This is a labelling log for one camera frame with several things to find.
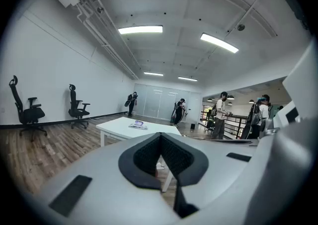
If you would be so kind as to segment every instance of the chair headrest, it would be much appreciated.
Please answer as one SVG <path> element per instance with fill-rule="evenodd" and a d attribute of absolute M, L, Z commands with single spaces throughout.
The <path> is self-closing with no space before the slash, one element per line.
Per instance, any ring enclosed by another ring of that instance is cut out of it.
<path fill-rule="evenodd" d="M 10 81 L 9 86 L 16 86 L 18 84 L 18 78 L 16 75 L 13 75 L 13 79 Z"/>
<path fill-rule="evenodd" d="M 70 84 L 70 90 L 71 90 L 71 91 L 75 91 L 75 89 L 76 89 L 75 85 Z"/>

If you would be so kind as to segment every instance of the backpack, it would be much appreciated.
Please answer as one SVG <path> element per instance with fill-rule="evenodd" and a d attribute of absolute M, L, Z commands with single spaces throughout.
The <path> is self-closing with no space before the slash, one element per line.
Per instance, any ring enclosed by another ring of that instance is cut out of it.
<path fill-rule="evenodd" d="M 211 116 L 216 116 L 216 115 L 217 115 L 217 105 L 215 104 L 212 108 Z"/>

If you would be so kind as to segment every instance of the cable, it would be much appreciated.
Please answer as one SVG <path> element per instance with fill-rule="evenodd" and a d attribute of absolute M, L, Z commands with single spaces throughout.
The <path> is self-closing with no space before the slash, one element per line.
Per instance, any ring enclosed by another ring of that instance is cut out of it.
<path fill-rule="evenodd" d="M 96 122 L 109 122 L 109 120 L 107 120 L 107 121 L 101 121 L 101 120 L 94 120 L 94 119 L 91 119 L 90 117 L 88 117 L 90 120 L 92 120 L 92 121 L 96 121 Z"/>

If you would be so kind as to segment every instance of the wooden floor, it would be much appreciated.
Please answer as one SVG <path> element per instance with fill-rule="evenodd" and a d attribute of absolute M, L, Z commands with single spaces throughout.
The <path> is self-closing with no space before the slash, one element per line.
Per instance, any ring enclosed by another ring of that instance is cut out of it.
<path fill-rule="evenodd" d="M 45 126 L 47 137 L 43 132 L 24 132 L 21 129 L 0 130 L 0 150 L 4 160 L 12 173 L 13 178 L 22 188 L 31 193 L 36 193 L 41 185 L 51 177 L 58 174 L 65 167 L 86 153 L 100 147 L 100 130 L 95 125 L 111 121 L 124 116 L 112 115 L 98 119 L 89 119 L 89 126 L 84 129 L 78 126 L 71 129 L 70 124 Z M 170 125 L 169 121 L 134 116 L 134 119 Z M 190 129 L 190 124 L 179 123 L 178 130 L 182 135 L 194 139 L 209 139 L 211 132 L 204 132 L 204 127 L 196 125 L 195 130 Z M 107 138 L 105 145 L 111 145 L 118 140 Z M 161 184 L 165 182 L 168 168 L 158 171 Z M 176 180 L 173 178 L 167 192 L 163 193 L 164 199 L 171 206 L 175 197 Z"/>

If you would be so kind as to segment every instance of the ceiling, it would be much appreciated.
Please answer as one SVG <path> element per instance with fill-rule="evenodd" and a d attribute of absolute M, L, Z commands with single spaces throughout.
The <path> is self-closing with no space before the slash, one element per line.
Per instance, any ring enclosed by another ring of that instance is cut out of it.
<path fill-rule="evenodd" d="M 162 25 L 161 34 L 123 38 L 143 72 L 198 79 L 205 85 L 226 72 L 231 79 L 258 65 L 288 58 L 309 33 L 285 0 L 101 0 L 116 28 Z M 245 30 L 235 29 L 241 21 Z M 235 54 L 200 40 L 207 33 L 237 47 Z"/>

